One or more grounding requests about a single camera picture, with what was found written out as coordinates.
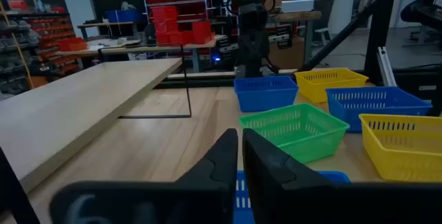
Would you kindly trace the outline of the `wooden workbench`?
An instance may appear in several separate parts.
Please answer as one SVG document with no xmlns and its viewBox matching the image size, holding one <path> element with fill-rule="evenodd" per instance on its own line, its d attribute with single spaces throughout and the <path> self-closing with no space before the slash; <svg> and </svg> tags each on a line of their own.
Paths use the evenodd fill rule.
<svg viewBox="0 0 442 224">
<path fill-rule="evenodd" d="M 216 45 L 216 41 L 226 39 L 226 35 L 216 35 L 214 39 L 205 44 L 187 44 L 183 46 L 183 50 L 192 51 L 192 63 L 193 71 L 199 73 L 201 71 L 200 56 L 198 50 L 202 48 L 213 48 Z M 56 55 L 68 56 L 68 55 L 98 55 L 99 51 L 108 54 L 119 53 L 152 53 L 152 52 L 172 52 L 180 51 L 181 44 L 168 45 L 168 46 L 139 46 L 136 41 L 125 41 L 123 44 L 117 45 L 115 40 L 104 39 L 104 43 L 108 46 L 98 44 L 99 39 L 95 41 L 88 41 L 88 48 L 75 51 L 57 51 Z"/>
</svg>

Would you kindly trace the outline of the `blue plastic basket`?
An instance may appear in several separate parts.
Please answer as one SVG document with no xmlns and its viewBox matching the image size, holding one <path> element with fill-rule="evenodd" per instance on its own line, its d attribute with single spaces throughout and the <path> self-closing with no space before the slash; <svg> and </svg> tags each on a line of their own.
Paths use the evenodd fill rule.
<svg viewBox="0 0 442 224">
<path fill-rule="evenodd" d="M 317 171 L 333 183 L 350 183 L 348 176 L 341 171 Z M 249 198 L 249 191 L 243 170 L 237 171 L 233 224 L 256 224 Z"/>
<path fill-rule="evenodd" d="M 243 113 L 291 105 L 298 92 L 297 84 L 287 75 L 234 79 L 233 87 Z"/>
<path fill-rule="evenodd" d="M 328 88 L 329 113 L 349 125 L 348 131 L 362 131 L 359 115 L 425 115 L 432 105 L 395 86 Z"/>
</svg>

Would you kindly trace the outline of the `tall stack of red bins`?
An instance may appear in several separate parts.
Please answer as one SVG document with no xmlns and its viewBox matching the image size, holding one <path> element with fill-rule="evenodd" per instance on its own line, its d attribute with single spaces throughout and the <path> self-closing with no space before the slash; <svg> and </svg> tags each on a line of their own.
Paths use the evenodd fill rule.
<svg viewBox="0 0 442 224">
<path fill-rule="evenodd" d="M 157 43 L 170 42 L 170 34 L 178 32 L 177 10 L 175 6 L 157 6 L 151 8 Z"/>
</svg>

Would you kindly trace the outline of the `wood-topped metal table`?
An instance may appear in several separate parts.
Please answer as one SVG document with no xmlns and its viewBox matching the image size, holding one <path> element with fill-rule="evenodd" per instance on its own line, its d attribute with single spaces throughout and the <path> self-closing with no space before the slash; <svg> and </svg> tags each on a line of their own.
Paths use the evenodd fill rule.
<svg viewBox="0 0 442 224">
<path fill-rule="evenodd" d="M 280 50 L 276 45 L 271 45 L 270 60 L 279 68 L 296 69 L 300 68 L 305 62 L 311 59 L 312 39 L 313 39 L 313 23 L 314 20 L 320 19 L 321 11 L 309 12 L 293 12 L 280 13 L 272 15 L 271 20 L 276 23 L 297 23 L 305 22 L 305 37 L 295 39 L 295 35 L 290 39 L 293 41 L 291 48 Z"/>
</svg>

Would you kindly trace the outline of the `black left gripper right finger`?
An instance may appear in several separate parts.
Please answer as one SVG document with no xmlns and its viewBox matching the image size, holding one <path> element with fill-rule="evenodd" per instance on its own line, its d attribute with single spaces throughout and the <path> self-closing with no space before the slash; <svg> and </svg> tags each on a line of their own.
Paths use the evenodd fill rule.
<svg viewBox="0 0 442 224">
<path fill-rule="evenodd" d="M 252 129 L 242 146 L 256 224 L 442 224 L 442 183 L 335 183 Z"/>
</svg>

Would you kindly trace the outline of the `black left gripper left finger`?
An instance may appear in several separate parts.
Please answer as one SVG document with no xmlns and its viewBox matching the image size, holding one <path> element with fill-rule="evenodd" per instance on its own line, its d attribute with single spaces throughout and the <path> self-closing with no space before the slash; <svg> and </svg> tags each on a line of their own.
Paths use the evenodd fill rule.
<svg viewBox="0 0 442 224">
<path fill-rule="evenodd" d="M 231 224 L 238 133 L 227 129 L 173 182 L 79 181 L 50 202 L 52 224 Z"/>
</svg>

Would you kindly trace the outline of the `red storage bin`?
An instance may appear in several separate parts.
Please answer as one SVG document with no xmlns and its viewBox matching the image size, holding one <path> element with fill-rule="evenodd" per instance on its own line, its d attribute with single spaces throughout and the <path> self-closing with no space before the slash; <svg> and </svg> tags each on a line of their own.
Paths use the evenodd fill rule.
<svg viewBox="0 0 442 224">
<path fill-rule="evenodd" d="M 211 30 L 211 22 L 209 20 L 193 22 L 192 31 L 196 44 L 205 44 L 215 38 L 215 33 Z"/>
</svg>

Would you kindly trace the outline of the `green plastic basket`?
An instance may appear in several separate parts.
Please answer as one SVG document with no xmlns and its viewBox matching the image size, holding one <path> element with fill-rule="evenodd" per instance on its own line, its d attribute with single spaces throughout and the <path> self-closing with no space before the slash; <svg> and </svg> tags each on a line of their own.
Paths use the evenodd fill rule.
<svg viewBox="0 0 442 224">
<path fill-rule="evenodd" d="M 307 103 L 246 115 L 239 123 L 302 163 L 334 155 L 349 129 L 346 122 Z"/>
</svg>

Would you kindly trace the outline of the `wooden shelf with black legs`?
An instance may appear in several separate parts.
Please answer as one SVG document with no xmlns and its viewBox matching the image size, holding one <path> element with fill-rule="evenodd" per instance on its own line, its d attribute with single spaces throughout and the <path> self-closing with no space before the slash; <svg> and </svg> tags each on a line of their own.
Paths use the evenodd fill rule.
<svg viewBox="0 0 442 224">
<path fill-rule="evenodd" d="M 143 122 L 128 114 L 180 65 L 103 63 L 0 102 L 0 149 L 42 224 L 64 185 L 147 177 Z"/>
</svg>

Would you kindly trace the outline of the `white box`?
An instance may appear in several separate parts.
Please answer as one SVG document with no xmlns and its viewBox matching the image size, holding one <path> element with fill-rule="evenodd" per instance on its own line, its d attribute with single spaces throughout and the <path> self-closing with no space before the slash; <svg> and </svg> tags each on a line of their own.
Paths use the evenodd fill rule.
<svg viewBox="0 0 442 224">
<path fill-rule="evenodd" d="M 313 9 L 314 0 L 293 0 L 281 2 L 281 11 L 283 13 L 310 12 Z"/>
</svg>

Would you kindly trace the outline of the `silver aluminium profile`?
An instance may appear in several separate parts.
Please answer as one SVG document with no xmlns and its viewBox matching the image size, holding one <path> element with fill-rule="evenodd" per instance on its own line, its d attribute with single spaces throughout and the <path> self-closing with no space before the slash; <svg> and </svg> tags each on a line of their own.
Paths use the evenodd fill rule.
<svg viewBox="0 0 442 224">
<path fill-rule="evenodd" d="M 397 86 L 386 47 L 378 47 L 376 55 L 383 84 L 385 86 Z"/>
</svg>

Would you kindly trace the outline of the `yellow plastic basket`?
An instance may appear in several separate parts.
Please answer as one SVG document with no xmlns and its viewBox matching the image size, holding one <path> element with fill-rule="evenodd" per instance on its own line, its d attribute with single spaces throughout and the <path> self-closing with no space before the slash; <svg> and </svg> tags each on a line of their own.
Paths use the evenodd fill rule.
<svg viewBox="0 0 442 224">
<path fill-rule="evenodd" d="M 352 88 L 365 85 L 368 77 L 348 68 L 328 68 L 295 72 L 299 92 L 313 103 L 327 101 L 326 89 Z"/>
<path fill-rule="evenodd" d="M 359 115 L 363 145 L 383 180 L 442 183 L 442 117 Z"/>
</svg>

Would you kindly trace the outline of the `parts shelf with red bins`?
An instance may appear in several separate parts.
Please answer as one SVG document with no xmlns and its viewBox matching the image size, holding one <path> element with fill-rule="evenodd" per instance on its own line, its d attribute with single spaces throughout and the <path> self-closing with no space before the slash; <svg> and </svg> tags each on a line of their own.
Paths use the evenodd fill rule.
<svg viewBox="0 0 442 224">
<path fill-rule="evenodd" d="M 0 100 L 46 85 L 81 69 L 60 42 L 75 38 L 69 14 L 34 12 L 24 1 L 0 0 Z"/>
</svg>

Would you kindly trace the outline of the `blue storage bin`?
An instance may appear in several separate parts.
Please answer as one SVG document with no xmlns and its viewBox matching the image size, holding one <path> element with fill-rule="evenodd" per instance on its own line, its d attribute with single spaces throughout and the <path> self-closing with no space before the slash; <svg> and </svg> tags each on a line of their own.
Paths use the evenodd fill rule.
<svg viewBox="0 0 442 224">
<path fill-rule="evenodd" d="M 142 18 L 142 13 L 137 9 L 108 10 L 105 12 L 105 16 L 111 23 L 136 22 Z"/>
</svg>

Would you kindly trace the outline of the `white stool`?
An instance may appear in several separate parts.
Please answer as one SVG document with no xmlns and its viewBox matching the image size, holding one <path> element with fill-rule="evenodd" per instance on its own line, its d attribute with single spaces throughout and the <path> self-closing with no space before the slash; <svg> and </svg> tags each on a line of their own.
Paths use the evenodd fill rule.
<svg viewBox="0 0 442 224">
<path fill-rule="evenodd" d="M 319 28 L 314 31 L 315 36 L 319 36 L 319 39 L 314 41 L 315 47 L 326 46 L 330 41 L 330 28 Z"/>
</svg>

